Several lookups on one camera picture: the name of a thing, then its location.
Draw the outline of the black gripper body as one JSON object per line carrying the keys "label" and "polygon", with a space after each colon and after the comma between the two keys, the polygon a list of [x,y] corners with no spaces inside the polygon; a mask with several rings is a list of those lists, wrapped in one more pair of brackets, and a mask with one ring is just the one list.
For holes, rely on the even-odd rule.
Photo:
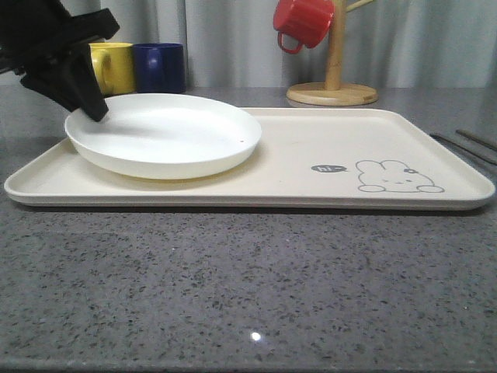
{"label": "black gripper body", "polygon": [[109,9],[73,16],[59,1],[2,1],[1,73],[20,75],[28,64],[119,29]]}

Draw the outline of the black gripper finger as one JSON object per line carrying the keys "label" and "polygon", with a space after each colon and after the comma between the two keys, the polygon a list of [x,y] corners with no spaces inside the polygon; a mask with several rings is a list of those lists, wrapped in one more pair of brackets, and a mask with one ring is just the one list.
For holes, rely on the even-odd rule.
{"label": "black gripper finger", "polygon": [[89,46],[75,46],[64,61],[65,97],[69,110],[81,109],[94,121],[101,121],[108,106],[100,91],[92,66]]}
{"label": "black gripper finger", "polygon": [[78,65],[56,64],[24,67],[21,84],[60,104],[70,112],[82,108],[81,86],[84,70]]}

